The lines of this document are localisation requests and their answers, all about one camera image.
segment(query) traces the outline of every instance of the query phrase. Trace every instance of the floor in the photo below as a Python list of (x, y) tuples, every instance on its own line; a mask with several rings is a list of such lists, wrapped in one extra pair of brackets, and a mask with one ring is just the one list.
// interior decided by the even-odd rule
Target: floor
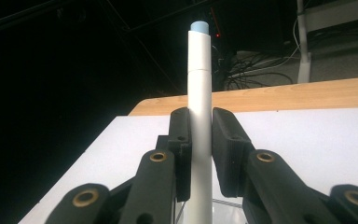
[[(55, 17), (0, 33), (0, 223), (20, 221), (115, 116), (158, 96), (104, 26), (92, 25), (101, 21), (68, 30)], [(312, 82), (358, 77), (358, 35), (327, 38), (310, 52)], [(296, 82), (297, 57), (263, 74)], [(288, 84), (276, 75), (251, 79)], [(229, 87), (246, 88), (238, 84)]]

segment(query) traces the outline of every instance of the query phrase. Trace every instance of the gray floor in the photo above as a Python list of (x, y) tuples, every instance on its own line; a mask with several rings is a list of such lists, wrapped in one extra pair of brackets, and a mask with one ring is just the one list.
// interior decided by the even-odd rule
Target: gray floor
[[(358, 35), (340, 35), (326, 38), (314, 47), (310, 44), (310, 53), (310, 82), (358, 77)], [(246, 51), (239, 52), (237, 58), (240, 59), (241, 57), (247, 57), (249, 54), (251, 53)], [(243, 74), (243, 76), (265, 73), (282, 73), (289, 76), (294, 83), (297, 83), (300, 65), (299, 58), (300, 53), (297, 51), (296, 54), (293, 55), (293, 58), (289, 59), (287, 63), (283, 65), (270, 69), (264, 69), (259, 72), (246, 73)], [(276, 75), (263, 75), (259, 77), (247, 78), (269, 86), (290, 84), (287, 78)], [(260, 85), (249, 83), (247, 86), (241, 84), (236, 85), (235, 83), (229, 85), (231, 90), (257, 87), (260, 87)]]

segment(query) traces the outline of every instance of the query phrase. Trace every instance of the blue marker tip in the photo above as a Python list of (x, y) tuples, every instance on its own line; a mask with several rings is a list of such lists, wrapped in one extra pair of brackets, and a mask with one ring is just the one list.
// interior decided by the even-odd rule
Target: blue marker tip
[(191, 23), (190, 30), (208, 35), (209, 34), (209, 25), (205, 21), (195, 21), (195, 22)]

